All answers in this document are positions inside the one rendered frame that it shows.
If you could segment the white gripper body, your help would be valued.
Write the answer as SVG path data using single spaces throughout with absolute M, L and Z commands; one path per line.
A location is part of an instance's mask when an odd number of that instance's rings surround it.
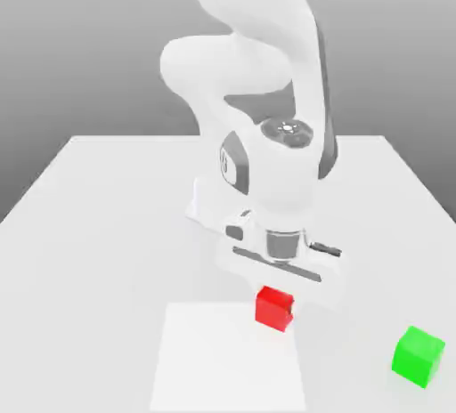
M 346 255 L 309 250 L 305 258 L 276 263 L 222 239 L 216 246 L 216 263 L 242 277 L 256 291 L 268 286 L 294 296 L 297 309 L 304 304 L 335 309 L 346 290 Z

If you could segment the small red cube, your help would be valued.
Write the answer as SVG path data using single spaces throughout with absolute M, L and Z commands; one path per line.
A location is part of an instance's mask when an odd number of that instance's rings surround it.
M 285 332 L 293 320 L 293 295 L 264 286 L 256 295 L 255 319 L 270 328 Z

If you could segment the small green cube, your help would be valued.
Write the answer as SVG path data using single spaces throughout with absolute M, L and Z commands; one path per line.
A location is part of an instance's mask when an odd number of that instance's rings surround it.
M 391 369 L 426 389 L 439 368 L 444 348 L 444 340 L 409 326 L 395 346 Z

